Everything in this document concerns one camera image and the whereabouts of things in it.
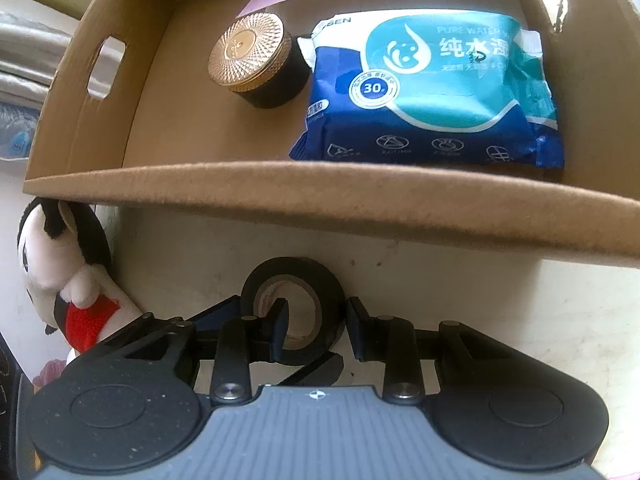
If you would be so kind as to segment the black electrical tape roll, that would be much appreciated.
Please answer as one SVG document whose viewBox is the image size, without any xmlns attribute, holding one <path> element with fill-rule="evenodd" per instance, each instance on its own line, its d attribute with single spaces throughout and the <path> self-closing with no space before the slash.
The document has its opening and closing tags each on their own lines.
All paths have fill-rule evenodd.
<svg viewBox="0 0 640 480">
<path fill-rule="evenodd" d="M 241 292 L 245 315 L 263 318 L 278 299 L 288 302 L 281 364 L 308 364 L 340 340 L 346 296 L 340 281 L 321 263 L 309 258 L 277 257 L 250 272 Z"/>
</svg>

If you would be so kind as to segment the blue wet wipes pack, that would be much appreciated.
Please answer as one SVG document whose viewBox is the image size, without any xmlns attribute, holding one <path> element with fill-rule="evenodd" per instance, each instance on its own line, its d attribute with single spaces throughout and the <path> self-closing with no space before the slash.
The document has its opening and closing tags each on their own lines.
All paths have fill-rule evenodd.
<svg viewBox="0 0 640 480">
<path fill-rule="evenodd" d="M 300 43 L 311 67 L 300 162 L 564 165 L 541 38 L 470 10 L 337 14 Z"/>
</svg>

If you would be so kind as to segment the black jar with gold lid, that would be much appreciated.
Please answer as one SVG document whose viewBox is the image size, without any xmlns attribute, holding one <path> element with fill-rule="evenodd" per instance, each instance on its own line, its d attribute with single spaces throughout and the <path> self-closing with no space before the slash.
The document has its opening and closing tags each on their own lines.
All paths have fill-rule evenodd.
<svg viewBox="0 0 640 480">
<path fill-rule="evenodd" d="M 209 78 L 257 108 L 276 108 L 305 88 L 311 69 L 295 37 L 273 13 L 232 23 L 209 53 Z"/>
</svg>

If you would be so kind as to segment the plush doll with red bib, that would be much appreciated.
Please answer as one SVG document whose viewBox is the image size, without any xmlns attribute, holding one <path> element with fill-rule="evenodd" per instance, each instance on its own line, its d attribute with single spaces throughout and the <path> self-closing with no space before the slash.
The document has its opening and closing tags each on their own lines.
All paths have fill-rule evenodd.
<svg viewBox="0 0 640 480">
<path fill-rule="evenodd" d="M 111 277 L 110 246 L 91 206 L 34 198 L 18 226 L 16 250 L 46 333 L 61 333 L 70 346 L 67 362 L 142 315 Z"/>
</svg>

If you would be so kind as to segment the clear plastic water bottle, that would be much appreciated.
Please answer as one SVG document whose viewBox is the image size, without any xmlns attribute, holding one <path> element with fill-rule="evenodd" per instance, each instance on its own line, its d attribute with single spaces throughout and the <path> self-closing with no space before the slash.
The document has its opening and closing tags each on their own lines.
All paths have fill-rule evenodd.
<svg viewBox="0 0 640 480">
<path fill-rule="evenodd" d="M 0 157 L 29 158 L 38 124 L 38 110 L 2 102 L 0 104 Z"/>
</svg>

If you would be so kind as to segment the silver quilted fabric roll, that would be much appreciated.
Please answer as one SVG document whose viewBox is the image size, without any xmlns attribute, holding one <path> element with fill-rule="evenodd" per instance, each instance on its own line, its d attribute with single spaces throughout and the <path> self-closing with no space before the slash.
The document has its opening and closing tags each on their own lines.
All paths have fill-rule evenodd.
<svg viewBox="0 0 640 480">
<path fill-rule="evenodd" d="M 65 32 L 2 12 L 2 101 L 40 110 L 69 44 Z"/>
</svg>

